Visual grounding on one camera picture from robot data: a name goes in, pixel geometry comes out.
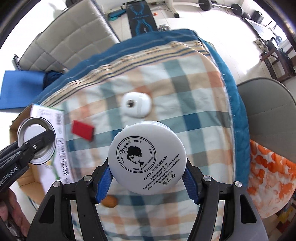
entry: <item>screw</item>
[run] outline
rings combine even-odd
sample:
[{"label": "screw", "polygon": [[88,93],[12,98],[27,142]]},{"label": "screw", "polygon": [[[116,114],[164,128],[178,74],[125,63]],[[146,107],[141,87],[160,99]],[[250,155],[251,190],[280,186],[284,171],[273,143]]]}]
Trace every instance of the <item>screw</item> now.
[{"label": "screw", "polygon": [[90,181],[91,180],[91,176],[90,175],[87,175],[83,178],[83,180],[85,180],[86,182]]},{"label": "screw", "polygon": [[242,186],[242,183],[239,181],[236,181],[234,182],[234,185],[240,188]]},{"label": "screw", "polygon": [[56,182],[53,183],[53,186],[55,188],[59,187],[60,185],[61,185],[61,183],[59,181],[56,181]]},{"label": "screw", "polygon": [[203,179],[206,181],[206,182],[210,182],[212,180],[212,178],[210,176],[204,176]]}]

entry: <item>cardboard box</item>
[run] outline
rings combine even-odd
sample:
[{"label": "cardboard box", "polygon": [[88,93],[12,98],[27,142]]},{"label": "cardboard box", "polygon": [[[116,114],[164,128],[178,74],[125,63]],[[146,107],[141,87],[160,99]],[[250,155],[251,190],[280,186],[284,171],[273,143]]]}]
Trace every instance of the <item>cardboard box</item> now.
[{"label": "cardboard box", "polygon": [[65,144],[65,126],[62,111],[39,105],[28,106],[10,126],[10,142],[13,143],[17,140],[19,126],[31,116],[40,116],[47,119],[52,124],[57,138],[56,150],[50,161],[42,165],[29,164],[29,170],[17,181],[24,193],[34,202],[40,204],[53,182],[59,180],[64,184],[72,183],[73,177]]}]

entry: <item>brown nut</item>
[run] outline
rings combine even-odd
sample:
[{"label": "brown nut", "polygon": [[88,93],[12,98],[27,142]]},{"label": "brown nut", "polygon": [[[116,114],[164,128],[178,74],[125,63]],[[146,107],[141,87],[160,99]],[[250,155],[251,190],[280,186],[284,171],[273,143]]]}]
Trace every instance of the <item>brown nut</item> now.
[{"label": "brown nut", "polygon": [[107,195],[102,201],[101,204],[105,207],[116,207],[118,200],[116,197]]}]

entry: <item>blue yoga mat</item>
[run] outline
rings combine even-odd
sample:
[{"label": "blue yoga mat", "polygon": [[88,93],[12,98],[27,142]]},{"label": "blue yoga mat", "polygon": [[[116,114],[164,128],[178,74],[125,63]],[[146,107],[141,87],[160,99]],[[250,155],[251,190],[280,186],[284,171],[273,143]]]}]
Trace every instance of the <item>blue yoga mat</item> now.
[{"label": "blue yoga mat", "polygon": [[1,95],[0,110],[23,108],[28,106],[42,92],[45,72],[5,71]]}]

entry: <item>gray chair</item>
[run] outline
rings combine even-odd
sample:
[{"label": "gray chair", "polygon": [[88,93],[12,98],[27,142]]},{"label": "gray chair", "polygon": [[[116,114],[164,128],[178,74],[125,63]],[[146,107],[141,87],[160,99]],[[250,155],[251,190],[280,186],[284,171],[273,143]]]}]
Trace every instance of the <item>gray chair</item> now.
[{"label": "gray chair", "polygon": [[296,163],[296,103],[280,82],[255,78],[237,86],[246,106],[250,138]]},{"label": "gray chair", "polygon": [[34,39],[19,65],[22,70],[61,72],[116,43],[119,39],[96,1],[82,0],[58,16]]}]

